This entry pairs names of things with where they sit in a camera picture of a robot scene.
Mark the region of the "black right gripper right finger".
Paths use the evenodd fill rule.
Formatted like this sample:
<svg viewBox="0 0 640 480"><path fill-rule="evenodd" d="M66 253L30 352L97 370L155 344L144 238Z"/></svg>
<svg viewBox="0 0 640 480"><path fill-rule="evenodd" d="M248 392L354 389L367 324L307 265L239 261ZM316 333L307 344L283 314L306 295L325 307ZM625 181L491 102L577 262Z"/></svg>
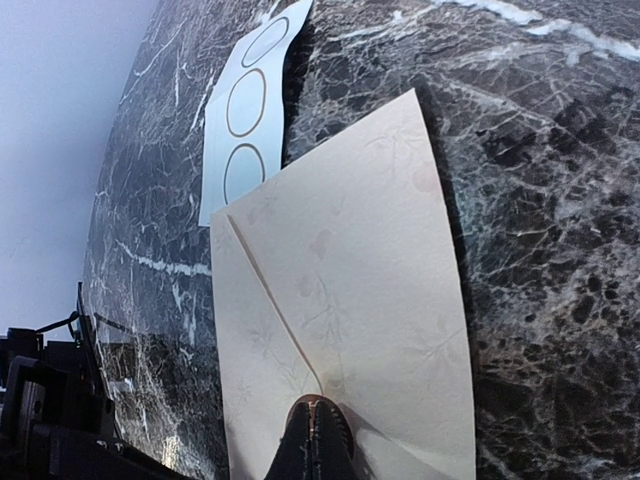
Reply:
<svg viewBox="0 0 640 480"><path fill-rule="evenodd" d="M319 402L313 415L312 478L356 480L358 475L350 460L329 407Z"/></svg>

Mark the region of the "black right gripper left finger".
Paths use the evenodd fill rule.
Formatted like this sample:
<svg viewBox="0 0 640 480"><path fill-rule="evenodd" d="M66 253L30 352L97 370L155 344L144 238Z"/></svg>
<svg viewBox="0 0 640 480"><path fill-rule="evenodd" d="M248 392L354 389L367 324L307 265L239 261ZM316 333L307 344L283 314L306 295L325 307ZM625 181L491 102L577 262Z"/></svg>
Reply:
<svg viewBox="0 0 640 480"><path fill-rule="evenodd" d="M267 480L307 480L312 478L311 408L308 401L292 407Z"/></svg>

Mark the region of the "round brown seal sticker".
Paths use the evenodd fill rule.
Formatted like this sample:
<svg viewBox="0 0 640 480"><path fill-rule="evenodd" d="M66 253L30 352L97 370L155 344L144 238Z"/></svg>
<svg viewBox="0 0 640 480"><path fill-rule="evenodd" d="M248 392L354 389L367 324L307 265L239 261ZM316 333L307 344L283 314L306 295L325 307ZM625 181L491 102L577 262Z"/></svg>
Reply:
<svg viewBox="0 0 640 480"><path fill-rule="evenodd" d="M336 427L340 433L341 442L347 450L349 459L352 460L355 454L355 441L354 441L352 430L348 424L348 421L345 415L342 413L338 405L335 402L333 402L331 399L320 394L302 395L291 406L287 415L286 426L289 426L289 424L291 423L294 411L299 405L308 406L310 408L311 415L314 415L315 408L319 402L325 403L329 407L329 410L331 411L331 415L334 419L334 423L336 424Z"/></svg>

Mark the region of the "pink envelope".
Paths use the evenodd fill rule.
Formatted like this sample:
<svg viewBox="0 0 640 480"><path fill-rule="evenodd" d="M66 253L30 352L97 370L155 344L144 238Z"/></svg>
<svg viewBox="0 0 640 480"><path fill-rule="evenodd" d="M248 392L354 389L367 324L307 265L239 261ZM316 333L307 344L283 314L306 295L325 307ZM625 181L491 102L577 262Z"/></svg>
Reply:
<svg viewBox="0 0 640 480"><path fill-rule="evenodd" d="M266 476L305 394L368 479L472 479L470 352L447 208L408 91L211 217L229 473Z"/></svg>

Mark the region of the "white sticker sheet with seals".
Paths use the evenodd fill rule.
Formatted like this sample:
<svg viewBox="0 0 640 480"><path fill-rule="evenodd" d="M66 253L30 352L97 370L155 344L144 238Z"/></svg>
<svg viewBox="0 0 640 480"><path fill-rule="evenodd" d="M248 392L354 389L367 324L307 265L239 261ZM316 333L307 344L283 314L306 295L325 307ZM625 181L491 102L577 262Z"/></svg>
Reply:
<svg viewBox="0 0 640 480"><path fill-rule="evenodd" d="M293 3L229 55L205 107L199 226L280 171L285 57L311 7Z"/></svg>

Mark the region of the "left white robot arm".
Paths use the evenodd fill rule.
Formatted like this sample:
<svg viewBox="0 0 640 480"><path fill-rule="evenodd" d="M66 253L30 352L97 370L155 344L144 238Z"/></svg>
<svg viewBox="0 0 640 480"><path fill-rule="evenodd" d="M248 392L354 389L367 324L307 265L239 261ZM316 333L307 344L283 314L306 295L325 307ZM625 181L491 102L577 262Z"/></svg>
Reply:
<svg viewBox="0 0 640 480"><path fill-rule="evenodd" d="M124 441L83 301L68 318L1 337L4 479L178 479Z"/></svg>

